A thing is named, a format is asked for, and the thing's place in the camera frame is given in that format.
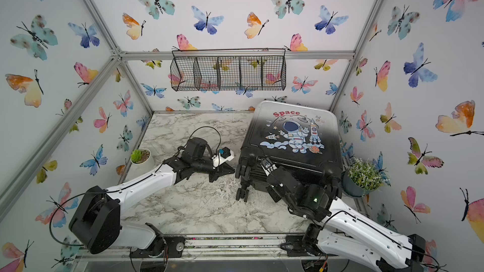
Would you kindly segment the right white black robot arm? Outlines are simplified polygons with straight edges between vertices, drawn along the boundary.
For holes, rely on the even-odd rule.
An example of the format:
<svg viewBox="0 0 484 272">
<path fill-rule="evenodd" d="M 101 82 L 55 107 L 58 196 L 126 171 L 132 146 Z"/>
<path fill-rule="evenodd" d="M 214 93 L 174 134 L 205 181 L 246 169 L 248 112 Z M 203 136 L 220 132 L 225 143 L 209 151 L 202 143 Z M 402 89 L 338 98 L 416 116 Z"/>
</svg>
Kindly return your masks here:
<svg viewBox="0 0 484 272">
<path fill-rule="evenodd" d="M 437 259 L 417 234 L 406 236 L 352 209 L 340 197 L 340 181 L 304 184 L 285 167 L 262 163 L 267 183 L 292 215 L 310 220 L 304 243 L 310 253 L 334 254 L 374 271 L 439 271 Z"/>
</svg>

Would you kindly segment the silver black space suitcase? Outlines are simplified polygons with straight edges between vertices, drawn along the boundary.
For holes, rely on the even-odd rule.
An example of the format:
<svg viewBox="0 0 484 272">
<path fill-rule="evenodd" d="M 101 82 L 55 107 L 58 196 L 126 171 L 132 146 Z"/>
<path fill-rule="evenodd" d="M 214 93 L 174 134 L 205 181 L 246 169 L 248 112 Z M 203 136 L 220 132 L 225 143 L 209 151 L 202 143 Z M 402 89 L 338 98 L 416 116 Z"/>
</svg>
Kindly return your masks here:
<svg viewBox="0 0 484 272">
<path fill-rule="evenodd" d="M 337 184 L 343 173 L 336 116 L 327 110 L 265 100 L 254 111 L 243 141 L 236 177 L 237 200 L 248 189 L 265 191 L 265 158 L 304 184 Z"/>
</svg>

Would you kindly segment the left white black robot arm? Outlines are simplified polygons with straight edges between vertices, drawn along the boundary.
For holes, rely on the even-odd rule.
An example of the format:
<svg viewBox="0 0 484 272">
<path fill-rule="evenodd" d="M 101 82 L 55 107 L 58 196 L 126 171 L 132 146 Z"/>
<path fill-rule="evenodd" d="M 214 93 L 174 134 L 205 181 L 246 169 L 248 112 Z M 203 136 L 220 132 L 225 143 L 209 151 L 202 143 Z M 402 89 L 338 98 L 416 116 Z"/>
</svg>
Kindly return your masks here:
<svg viewBox="0 0 484 272">
<path fill-rule="evenodd" d="M 69 223 L 78 243 L 60 242 L 64 248 L 84 247 L 91 254 L 124 247 L 137 249 L 145 258 L 168 257 L 168 243 L 160 230 L 150 223 L 123 222 L 121 216 L 154 193 L 189 179 L 194 173 L 207 174 L 209 181 L 235 172 L 229 162 L 234 152 L 224 147 L 216 152 L 207 141 L 191 138 L 178 152 L 152 171 L 117 186 L 94 186 L 80 194 L 81 202 Z"/>
</svg>

